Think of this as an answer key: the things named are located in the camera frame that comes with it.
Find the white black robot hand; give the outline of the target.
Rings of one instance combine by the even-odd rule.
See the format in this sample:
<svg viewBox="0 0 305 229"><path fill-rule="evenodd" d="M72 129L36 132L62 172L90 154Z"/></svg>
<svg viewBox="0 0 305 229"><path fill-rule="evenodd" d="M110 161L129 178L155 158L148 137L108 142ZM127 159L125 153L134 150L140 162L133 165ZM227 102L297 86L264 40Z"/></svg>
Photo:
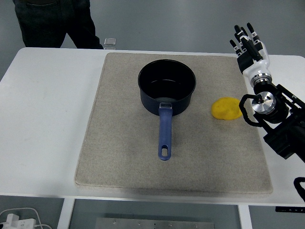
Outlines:
<svg viewBox="0 0 305 229"><path fill-rule="evenodd" d="M251 86L260 82L271 82L272 77L269 71L270 60L264 43L250 23L247 28L234 26L235 40L230 40L237 55L237 63L240 72L248 78Z"/></svg>

